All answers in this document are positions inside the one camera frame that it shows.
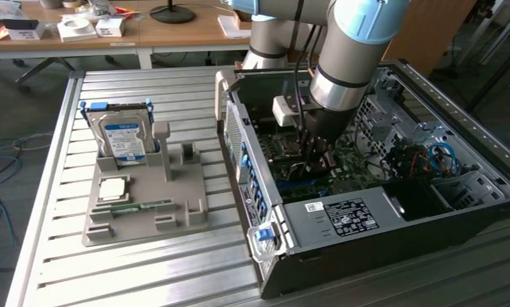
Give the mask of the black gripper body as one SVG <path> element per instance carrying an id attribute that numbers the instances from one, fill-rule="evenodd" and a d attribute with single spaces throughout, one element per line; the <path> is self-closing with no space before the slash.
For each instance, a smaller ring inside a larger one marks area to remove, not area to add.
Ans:
<path id="1" fill-rule="evenodd" d="M 332 111 L 329 109 L 312 109 L 304 112 L 304 129 L 307 139 L 321 139 L 335 143 L 343 135 L 347 125 L 354 118 L 355 109 Z"/>

